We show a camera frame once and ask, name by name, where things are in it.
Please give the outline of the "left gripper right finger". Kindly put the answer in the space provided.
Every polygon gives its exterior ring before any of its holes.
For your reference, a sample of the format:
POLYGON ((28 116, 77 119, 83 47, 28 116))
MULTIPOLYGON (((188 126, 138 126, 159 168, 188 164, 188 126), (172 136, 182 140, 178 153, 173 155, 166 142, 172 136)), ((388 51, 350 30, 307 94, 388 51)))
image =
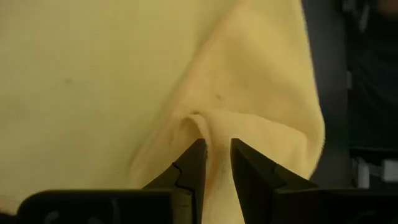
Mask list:
POLYGON ((245 224, 398 224, 398 192, 321 189, 236 138, 231 168, 245 224))

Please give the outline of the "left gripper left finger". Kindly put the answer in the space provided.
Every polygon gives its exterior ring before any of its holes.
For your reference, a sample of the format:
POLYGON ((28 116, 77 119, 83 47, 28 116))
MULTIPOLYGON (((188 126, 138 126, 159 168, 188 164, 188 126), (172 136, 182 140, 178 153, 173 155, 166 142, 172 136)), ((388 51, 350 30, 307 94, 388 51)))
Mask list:
POLYGON ((200 224, 205 176, 197 139, 142 189, 39 192, 21 203, 17 224, 200 224))

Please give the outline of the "yellow microfiber towel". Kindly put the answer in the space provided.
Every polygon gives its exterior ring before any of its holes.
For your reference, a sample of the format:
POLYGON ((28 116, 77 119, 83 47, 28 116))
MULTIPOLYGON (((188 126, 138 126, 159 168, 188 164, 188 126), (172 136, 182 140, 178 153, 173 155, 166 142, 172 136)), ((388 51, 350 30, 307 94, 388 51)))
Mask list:
POLYGON ((308 179, 322 153, 301 0, 0 0, 0 212, 133 189, 205 139, 202 224, 243 224, 238 138, 308 179))

